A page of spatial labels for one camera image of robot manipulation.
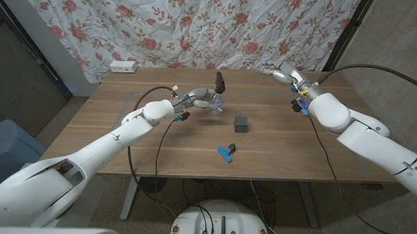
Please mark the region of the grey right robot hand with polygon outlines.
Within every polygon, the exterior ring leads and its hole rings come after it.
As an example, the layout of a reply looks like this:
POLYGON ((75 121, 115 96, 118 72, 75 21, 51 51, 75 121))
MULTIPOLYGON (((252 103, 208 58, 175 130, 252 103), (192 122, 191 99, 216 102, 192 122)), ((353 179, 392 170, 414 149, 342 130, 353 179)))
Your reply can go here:
POLYGON ((263 61, 261 66, 254 70, 257 74, 269 75, 279 83, 290 85, 299 95, 315 99, 324 92, 296 67, 287 62, 263 61))

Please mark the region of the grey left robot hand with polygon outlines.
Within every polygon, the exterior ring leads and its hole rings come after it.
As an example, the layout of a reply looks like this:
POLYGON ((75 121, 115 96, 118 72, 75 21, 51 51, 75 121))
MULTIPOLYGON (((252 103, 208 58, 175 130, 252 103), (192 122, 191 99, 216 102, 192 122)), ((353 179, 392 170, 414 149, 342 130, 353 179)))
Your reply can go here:
POLYGON ((224 108, 224 96, 215 90, 199 87, 182 97, 175 97, 172 100, 175 113, 187 111, 188 108, 205 108, 210 115, 219 115, 224 108))

